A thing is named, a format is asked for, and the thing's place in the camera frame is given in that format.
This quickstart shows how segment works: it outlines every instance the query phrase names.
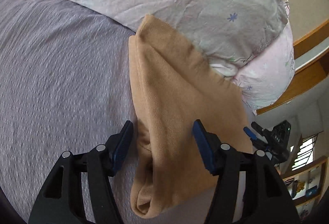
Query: textured gray fabric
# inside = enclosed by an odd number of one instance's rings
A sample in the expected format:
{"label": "textured gray fabric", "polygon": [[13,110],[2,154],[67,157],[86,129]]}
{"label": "textured gray fabric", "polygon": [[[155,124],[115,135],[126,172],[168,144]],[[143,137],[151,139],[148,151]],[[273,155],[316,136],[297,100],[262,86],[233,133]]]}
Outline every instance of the textured gray fabric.
{"label": "textured gray fabric", "polygon": [[[127,119],[136,122],[131,35],[70,1],[0,0],[0,186],[25,221],[63,151],[89,151]],[[213,190],[155,219],[134,215],[129,196],[136,165],[133,142],[123,170],[111,180],[125,223],[203,223]],[[88,202],[86,214],[93,221]]]}

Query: blanket fold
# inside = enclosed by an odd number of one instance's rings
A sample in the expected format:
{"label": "blanket fold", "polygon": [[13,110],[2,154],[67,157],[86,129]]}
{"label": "blanket fold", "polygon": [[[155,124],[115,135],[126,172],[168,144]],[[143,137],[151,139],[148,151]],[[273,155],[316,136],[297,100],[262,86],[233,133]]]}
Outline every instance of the blanket fold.
{"label": "blanket fold", "polygon": [[240,88],[214,72],[167,23],[145,16],[129,38],[129,63],[139,133],[131,207],[151,218],[217,182],[191,133],[196,119],[238,151],[251,153],[252,145],[243,132],[247,116]]}

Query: tan fleece fabric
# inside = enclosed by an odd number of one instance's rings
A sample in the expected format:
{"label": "tan fleece fabric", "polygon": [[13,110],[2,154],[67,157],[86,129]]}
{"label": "tan fleece fabric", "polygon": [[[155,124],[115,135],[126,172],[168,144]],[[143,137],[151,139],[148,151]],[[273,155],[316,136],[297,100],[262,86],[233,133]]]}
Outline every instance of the tan fleece fabric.
{"label": "tan fleece fabric", "polygon": [[145,16],[129,38],[129,63],[139,133],[131,207],[151,218],[216,184],[191,133],[196,119],[238,151],[251,153],[252,145],[240,88],[167,23]]}

